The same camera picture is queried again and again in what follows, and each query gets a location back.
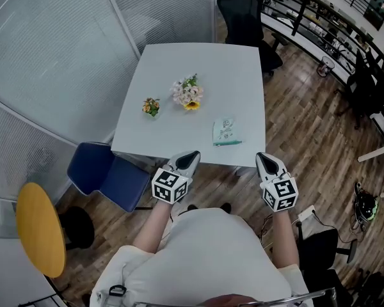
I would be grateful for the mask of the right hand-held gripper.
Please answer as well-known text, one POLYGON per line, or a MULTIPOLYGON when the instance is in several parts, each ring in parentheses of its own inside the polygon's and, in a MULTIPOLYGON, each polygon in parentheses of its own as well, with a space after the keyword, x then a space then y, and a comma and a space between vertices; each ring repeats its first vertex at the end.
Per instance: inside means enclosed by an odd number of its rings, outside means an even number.
POLYGON ((285 164, 268 153, 258 152, 255 157, 260 178, 262 199, 273 212, 281 212, 295 206, 299 192, 294 177, 285 164))

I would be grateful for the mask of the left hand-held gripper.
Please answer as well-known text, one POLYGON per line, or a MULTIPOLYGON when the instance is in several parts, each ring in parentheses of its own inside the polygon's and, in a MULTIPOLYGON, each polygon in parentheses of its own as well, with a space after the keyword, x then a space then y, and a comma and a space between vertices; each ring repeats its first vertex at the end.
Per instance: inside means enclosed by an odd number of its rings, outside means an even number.
POLYGON ((178 153, 156 171, 152 179, 152 196, 173 205, 188 193, 200 163, 198 150, 178 153))

